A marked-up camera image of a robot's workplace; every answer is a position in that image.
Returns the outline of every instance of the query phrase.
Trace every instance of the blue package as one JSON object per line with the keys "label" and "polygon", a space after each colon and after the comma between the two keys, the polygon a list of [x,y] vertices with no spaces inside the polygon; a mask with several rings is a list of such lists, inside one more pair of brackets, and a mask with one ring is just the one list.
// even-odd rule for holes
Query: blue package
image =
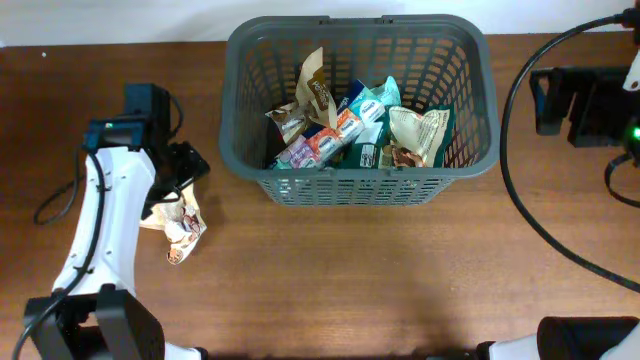
{"label": "blue package", "polygon": [[384,104],[360,80],[351,83],[347,94],[338,106],[338,114],[349,108],[366,124],[376,121],[384,114]]}

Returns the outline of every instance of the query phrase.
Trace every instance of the wooden table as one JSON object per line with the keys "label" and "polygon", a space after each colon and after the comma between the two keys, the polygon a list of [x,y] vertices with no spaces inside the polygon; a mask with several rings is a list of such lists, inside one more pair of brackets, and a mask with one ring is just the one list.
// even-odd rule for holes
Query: wooden table
{"label": "wooden table", "polygon": [[[549,38],[489,37],[500,109],[520,66]],[[125,82],[173,92],[186,112],[179,139],[211,164],[196,187],[209,229],[190,258],[172,266],[164,234],[140,233],[139,299],[173,343],[257,357],[406,354],[524,336],[546,315],[640,315],[640,296],[543,242],[511,204],[497,166],[418,207],[272,203],[220,159],[224,51],[224,43],[0,51],[1,358],[22,329],[26,300],[51,290],[81,201],[51,226],[34,226],[33,210],[71,178],[88,120],[121,111]],[[626,65],[634,53],[628,33],[590,34],[542,65]],[[526,88],[510,144],[517,188],[540,222],[586,258],[640,279],[638,210],[612,199],[602,179],[620,149],[538,137]],[[637,181],[630,166],[614,177],[628,196],[640,197]],[[36,357],[31,344],[23,354]]]}

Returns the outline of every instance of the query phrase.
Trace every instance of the crumpled packaging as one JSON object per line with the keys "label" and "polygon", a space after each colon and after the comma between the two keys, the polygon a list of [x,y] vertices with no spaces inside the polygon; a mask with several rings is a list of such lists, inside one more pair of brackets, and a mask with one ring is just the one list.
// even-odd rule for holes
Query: crumpled packaging
{"label": "crumpled packaging", "polygon": [[152,215],[140,221],[147,229],[163,230],[170,247],[167,260],[178,265],[193,251],[207,225],[200,215],[198,201],[193,195],[193,184],[182,190],[182,198],[176,202],[157,204],[151,208]]}

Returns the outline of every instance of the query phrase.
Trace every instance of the white wall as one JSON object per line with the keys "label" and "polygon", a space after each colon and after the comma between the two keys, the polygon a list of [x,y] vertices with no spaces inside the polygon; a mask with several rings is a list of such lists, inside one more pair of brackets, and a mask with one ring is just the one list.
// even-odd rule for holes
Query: white wall
{"label": "white wall", "polygon": [[261,15],[378,17],[448,13],[486,34],[561,32],[633,0],[0,0],[0,43],[105,44],[226,40]]}

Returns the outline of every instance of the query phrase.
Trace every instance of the gray plastic basket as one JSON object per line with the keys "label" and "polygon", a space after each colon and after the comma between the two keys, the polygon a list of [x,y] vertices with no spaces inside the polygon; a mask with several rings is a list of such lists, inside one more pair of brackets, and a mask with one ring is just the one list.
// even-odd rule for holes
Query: gray plastic basket
{"label": "gray plastic basket", "polygon": [[[443,168],[265,170],[264,113],[295,100],[304,59],[324,47],[336,102],[354,79],[374,87],[393,75],[403,106],[418,113],[455,105]],[[498,158],[498,115],[489,50],[470,22],[450,15],[379,19],[261,17],[227,44],[220,152],[225,164],[285,205],[423,204],[454,180],[482,174]]]}

